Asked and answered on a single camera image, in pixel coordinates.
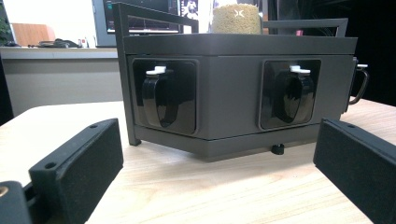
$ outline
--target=black metal frame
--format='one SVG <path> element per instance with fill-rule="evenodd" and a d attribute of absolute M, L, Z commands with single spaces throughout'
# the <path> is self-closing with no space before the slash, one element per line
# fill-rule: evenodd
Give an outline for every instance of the black metal frame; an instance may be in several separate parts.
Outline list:
<path fill-rule="evenodd" d="M 325 19 L 325 20 L 295 20 L 295 21 L 263 21 L 263 28 L 281 29 L 281 28 L 321 28 L 337 27 L 336 37 L 344 37 L 347 32 L 348 19 Z"/>
<path fill-rule="evenodd" d="M 127 91 L 130 89 L 128 80 L 128 67 L 127 58 L 125 54 L 125 42 L 124 38 L 129 37 L 129 27 L 128 27 L 128 17 L 133 16 L 137 18 L 150 18 L 154 21 L 165 21 L 169 23 L 187 25 L 191 27 L 192 33 L 198 33 L 198 21 L 191 20 L 184 17 L 175 16 L 172 14 L 155 11 L 152 9 L 147 9 L 143 7 L 132 6 L 124 3 L 114 3 L 114 26 L 116 29 L 116 42 L 117 42 L 117 53 L 120 64 L 120 79 L 122 86 L 122 96 L 125 108 L 125 118 L 128 127 L 128 138 L 132 146 L 137 146 L 141 143 L 139 139 L 134 136 L 134 109 L 132 104 L 132 98 L 130 93 Z"/>
<path fill-rule="evenodd" d="M 0 126 L 14 118 L 11 99 L 7 86 L 6 74 L 0 55 Z"/>

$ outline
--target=wall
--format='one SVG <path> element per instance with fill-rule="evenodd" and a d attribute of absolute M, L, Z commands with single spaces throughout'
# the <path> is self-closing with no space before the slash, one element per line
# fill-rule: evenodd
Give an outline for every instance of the wall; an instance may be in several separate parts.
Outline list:
<path fill-rule="evenodd" d="M 346 35 L 359 38 L 356 56 L 367 63 L 369 85 L 364 99 L 396 106 L 396 5 L 393 1 L 356 1 L 349 15 Z M 360 82 L 354 83 L 353 93 Z"/>
<path fill-rule="evenodd" d="M 10 23 L 47 24 L 56 38 L 93 42 L 91 0 L 3 0 Z"/>
<path fill-rule="evenodd" d="M 41 105 L 121 101 L 115 49 L 0 48 L 15 116 Z"/>

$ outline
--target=recessed handle pocket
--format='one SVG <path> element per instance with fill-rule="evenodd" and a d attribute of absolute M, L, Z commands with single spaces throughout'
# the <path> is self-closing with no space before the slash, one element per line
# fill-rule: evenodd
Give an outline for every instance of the recessed handle pocket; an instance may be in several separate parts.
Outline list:
<path fill-rule="evenodd" d="M 291 66 L 275 80 L 275 115 L 286 123 L 300 122 L 312 110 L 314 82 L 310 71 Z"/>

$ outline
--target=light wood surface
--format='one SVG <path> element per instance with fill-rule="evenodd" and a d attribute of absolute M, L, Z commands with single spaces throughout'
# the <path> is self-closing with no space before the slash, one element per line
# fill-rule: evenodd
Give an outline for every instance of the light wood surface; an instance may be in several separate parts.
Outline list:
<path fill-rule="evenodd" d="M 120 120 L 124 167 L 88 223 L 371 223 L 315 167 L 315 143 L 219 161 L 149 142 L 131 147 L 122 102 L 41 106 L 3 125 L 0 182 L 26 185 L 36 162 L 111 118 Z M 396 107 L 361 100 L 342 120 L 396 144 Z"/>

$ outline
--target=monitor screen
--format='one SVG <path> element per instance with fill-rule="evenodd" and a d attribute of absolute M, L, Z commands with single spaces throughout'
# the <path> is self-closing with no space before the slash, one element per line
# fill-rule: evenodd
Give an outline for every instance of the monitor screen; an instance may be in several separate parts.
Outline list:
<path fill-rule="evenodd" d="M 97 48 L 116 47 L 112 11 L 112 4 L 116 2 L 180 15 L 179 0 L 92 0 Z M 131 35 L 176 34 L 179 33 L 179 27 L 176 24 L 131 17 L 129 32 Z"/>

